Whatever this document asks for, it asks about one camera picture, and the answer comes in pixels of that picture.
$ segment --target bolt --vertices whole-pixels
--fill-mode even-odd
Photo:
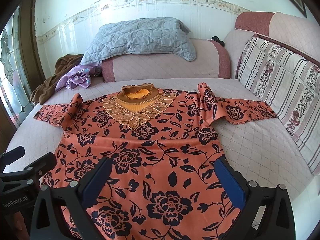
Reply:
[[[282,189],[282,190],[285,190],[286,189],[285,184],[282,184],[282,183],[279,184],[279,188]]]
[[[47,185],[47,184],[42,185],[42,187],[41,187],[41,190],[42,190],[42,191],[45,191],[45,190],[47,190],[47,189],[48,189],[48,185]]]
[[[249,185],[251,186],[251,187],[257,187],[257,183],[254,181],[254,180],[250,180],[249,181]]]
[[[78,185],[78,181],[73,180],[69,183],[70,187],[76,187]]]

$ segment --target orange floral shirt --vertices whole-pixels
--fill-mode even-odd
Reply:
[[[87,209],[106,239],[220,239],[236,219],[214,173],[223,155],[210,124],[276,117],[264,102],[217,98],[201,83],[199,93],[158,90],[147,106],[126,109],[118,93],[83,102],[43,106],[35,119],[61,126],[58,164],[43,179],[51,187],[79,180],[103,156],[113,170],[96,204]],[[68,210],[72,234],[80,237]]]

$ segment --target purple floral cloth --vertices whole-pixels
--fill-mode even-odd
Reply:
[[[74,89],[78,85],[87,88],[91,84],[90,75],[98,75],[100,72],[101,66],[75,66],[67,74],[60,78],[56,86],[56,92],[63,87],[67,87],[67,89]]]

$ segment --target quilted sofa cover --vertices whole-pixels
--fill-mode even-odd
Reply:
[[[181,21],[171,17],[105,24],[84,53],[81,65],[126,53],[174,53],[192,61],[196,59],[196,49],[186,35],[189,32]]]

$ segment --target brown garment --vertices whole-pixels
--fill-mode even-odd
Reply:
[[[38,86],[31,94],[30,100],[43,105],[54,93],[60,78],[71,70],[74,66],[80,64],[83,54],[72,55],[67,54],[57,60],[54,75],[47,78],[40,86]]]

